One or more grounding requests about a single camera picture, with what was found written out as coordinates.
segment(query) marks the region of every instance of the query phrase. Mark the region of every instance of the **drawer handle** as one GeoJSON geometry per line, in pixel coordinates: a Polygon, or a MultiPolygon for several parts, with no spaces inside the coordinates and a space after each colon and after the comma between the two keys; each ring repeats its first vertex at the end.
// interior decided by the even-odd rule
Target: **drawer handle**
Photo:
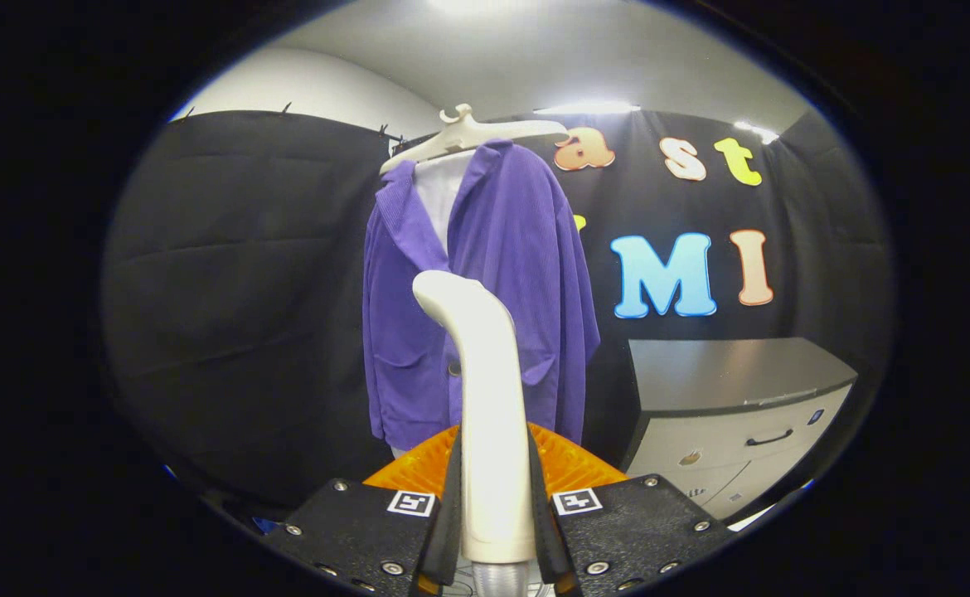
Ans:
{"type": "Polygon", "coordinates": [[[750,438],[750,439],[747,439],[747,445],[748,446],[760,446],[760,445],[770,444],[770,443],[773,443],[773,442],[778,442],[781,439],[791,437],[791,434],[793,434],[793,432],[795,432],[795,430],[787,430],[787,432],[784,432],[784,434],[780,435],[779,438],[766,439],[764,442],[759,442],[757,439],[750,438]]]}

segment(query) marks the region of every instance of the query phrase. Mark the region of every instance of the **screw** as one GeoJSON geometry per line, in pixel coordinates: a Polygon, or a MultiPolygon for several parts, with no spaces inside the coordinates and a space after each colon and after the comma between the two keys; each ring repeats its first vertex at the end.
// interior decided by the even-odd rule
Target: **screw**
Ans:
{"type": "Polygon", "coordinates": [[[382,564],[382,571],[387,575],[402,575],[405,573],[405,568],[395,562],[386,562],[382,564]]]}
{"type": "Polygon", "coordinates": [[[630,586],[640,585],[641,582],[643,582],[642,578],[633,578],[633,579],[626,580],[625,582],[621,583],[621,585],[618,585],[618,590],[626,590],[630,586]]]}

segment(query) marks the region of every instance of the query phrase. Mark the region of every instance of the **yellow letter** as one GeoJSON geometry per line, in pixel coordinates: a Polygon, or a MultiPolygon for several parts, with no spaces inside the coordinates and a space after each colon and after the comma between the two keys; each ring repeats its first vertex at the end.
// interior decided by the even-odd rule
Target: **yellow letter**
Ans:
{"type": "Polygon", "coordinates": [[[765,279],[765,257],[761,245],[765,243],[762,231],[735,231],[728,237],[740,248],[743,261],[743,290],[740,303],[753,307],[773,301],[773,289],[765,279]]]}
{"type": "Polygon", "coordinates": [[[706,166],[702,166],[702,162],[695,158],[698,152],[686,140],[666,137],[660,141],[658,147],[666,154],[666,167],[673,172],[674,177],[686,181],[701,181],[706,177],[706,166]]]}
{"type": "Polygon", "coordinates": [[[747,166],[747,160],[753,159],[754,156],[750,155],[750,150],[747,148],[740,147],[739,141],[728,137],[713,143],[713,148],[725,155],[725,162],[728,163],[728,169],[732,171],[732,177],[735,177],[736,181],[752,187],[761,184],[761,174],[750,170],[747,166]]]}

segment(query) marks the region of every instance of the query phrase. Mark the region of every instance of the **jacket pocket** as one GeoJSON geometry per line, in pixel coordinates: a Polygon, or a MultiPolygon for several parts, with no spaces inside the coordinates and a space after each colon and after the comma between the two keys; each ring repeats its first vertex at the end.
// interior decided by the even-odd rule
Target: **jacket pocket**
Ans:
{"type": "Polygon", "coordinates": [[[520,351],[518,360],[522,367],[522,383],[527,386],[539,385],[555,365],[555,355],[548,352],[520,351]]]}
{"type": "Polygon", "coordinates": [[[433,423],[444,420],[448,403],[446,379],[429,366],[427,352],[375,355],[376,386],[383,419],[433,423]]]}

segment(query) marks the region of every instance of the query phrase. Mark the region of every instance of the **white hanger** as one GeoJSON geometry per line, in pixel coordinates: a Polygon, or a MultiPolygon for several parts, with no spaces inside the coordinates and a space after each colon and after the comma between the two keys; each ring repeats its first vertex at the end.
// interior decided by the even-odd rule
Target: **white hanger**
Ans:
{"type": "Polygon", "coordinates": [[[425,143],[418,144],[418,146],[386,160],[379,174],[386,174],[406,159],[413,160],[413,162],[425,162],[427,159],[440,158],[440,156],[476,148],[490,139],[542,138],[551,143],[558,143],[558,141],[565,141],[570,138],[570,133],[565,129],[565,126],[552,120],[481,124],[471,116],[469,104],[455,106],[455,110],[458,112],[458,116],[455,118],[447,116],[444,114],[444,110],[440,110],[440,120],[447,126],[444,126],[440,133],[436,133],[425,143]]]}

